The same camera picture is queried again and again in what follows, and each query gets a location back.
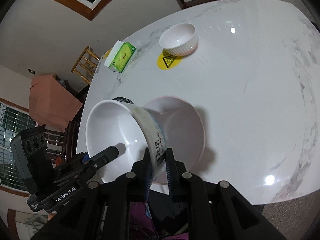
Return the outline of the green tissue pack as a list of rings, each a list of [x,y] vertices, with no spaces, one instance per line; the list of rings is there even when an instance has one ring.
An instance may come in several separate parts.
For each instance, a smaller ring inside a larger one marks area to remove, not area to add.
[[[101,64],[113,72],[122,73],[135,51],[136,47],[131,43],[117,41]]]

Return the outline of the pink bowl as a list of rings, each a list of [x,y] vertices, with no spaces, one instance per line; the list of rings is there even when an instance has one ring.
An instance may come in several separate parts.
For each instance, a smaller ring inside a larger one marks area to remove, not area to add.
[[[167,147],[175,160],[192,171],[200,161],[206,145],[203,122],[195,108],[187,101],[163,96],[143,106],[160,124]]]

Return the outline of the white bowl yellow print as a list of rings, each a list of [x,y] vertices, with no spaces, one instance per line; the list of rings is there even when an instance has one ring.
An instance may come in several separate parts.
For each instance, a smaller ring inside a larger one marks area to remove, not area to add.
[[[97,103],[86,122],[86,147],[90,157],[114,146],[119,156],[98,170],[103,182],[114,181],[129,172],[136,161],[143,159],[145,149],[150,152],[154,182],[164,167],[167,142],[155,117],[146,109],[117,100]]]

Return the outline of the light wooden chair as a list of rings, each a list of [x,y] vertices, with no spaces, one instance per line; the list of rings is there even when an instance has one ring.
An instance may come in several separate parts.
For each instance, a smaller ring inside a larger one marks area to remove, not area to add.
[[[100,57],[90,46],[86,46],[71,68],[71,72],[79,76],[85,84],[90,85],[99,61]]]

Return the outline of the yellow warning sticker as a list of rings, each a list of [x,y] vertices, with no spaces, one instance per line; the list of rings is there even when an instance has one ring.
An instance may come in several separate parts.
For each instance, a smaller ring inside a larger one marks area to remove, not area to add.
[[[169,70],[179,65],[182,60],[183,57],[171,55],[163,50],[157,59],[157,67],[161,70]]]

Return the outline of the small yellow label sticker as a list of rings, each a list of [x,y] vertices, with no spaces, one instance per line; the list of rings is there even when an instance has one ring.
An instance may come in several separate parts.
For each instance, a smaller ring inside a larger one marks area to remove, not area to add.
[[[101,60],[106,59],[106,58],[109,56],[111,50],[112,50],[112,49],[109,49],[105,54],[103,54],[102,57],[101,57]]]

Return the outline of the white bowl blue base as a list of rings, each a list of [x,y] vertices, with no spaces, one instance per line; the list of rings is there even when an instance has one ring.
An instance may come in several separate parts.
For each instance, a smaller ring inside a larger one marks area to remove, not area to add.
[[[173,25],[161,35],[159,45],[170,55],[178,57],[188,56],[199,45],[196,27],[190,23]]]

